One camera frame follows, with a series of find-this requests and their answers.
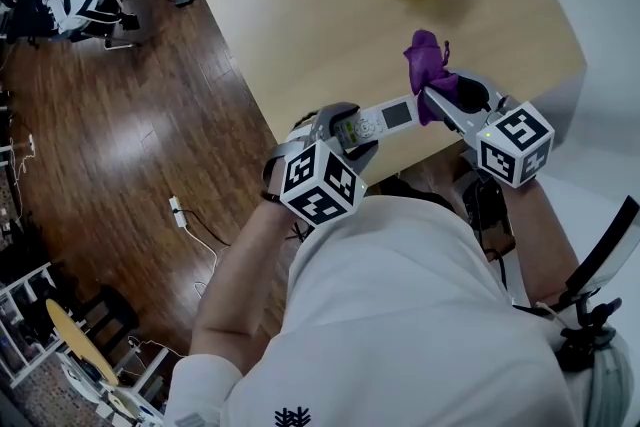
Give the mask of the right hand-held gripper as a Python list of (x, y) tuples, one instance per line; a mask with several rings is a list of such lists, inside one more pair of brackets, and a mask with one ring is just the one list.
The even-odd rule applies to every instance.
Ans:
[(546, 165), (555, 137), (530, 102), (520, 103), (490, 79), (460, 68), (452, 92), (425, 87), (424, 103), (451, 131), (464, 136), (463, 158), (474, 168), (518, 188)]

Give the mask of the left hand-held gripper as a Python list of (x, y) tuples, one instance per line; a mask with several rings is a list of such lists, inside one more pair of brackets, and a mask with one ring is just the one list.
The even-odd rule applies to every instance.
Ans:
[(371, 141), (346, 150), (338, 139), (338, 123), (359, 109), (339, 102), (301, 118), (264, 165), (267, 198), (313, 228), (354, 214), (368, 189), (361, 174), (379, 147)]

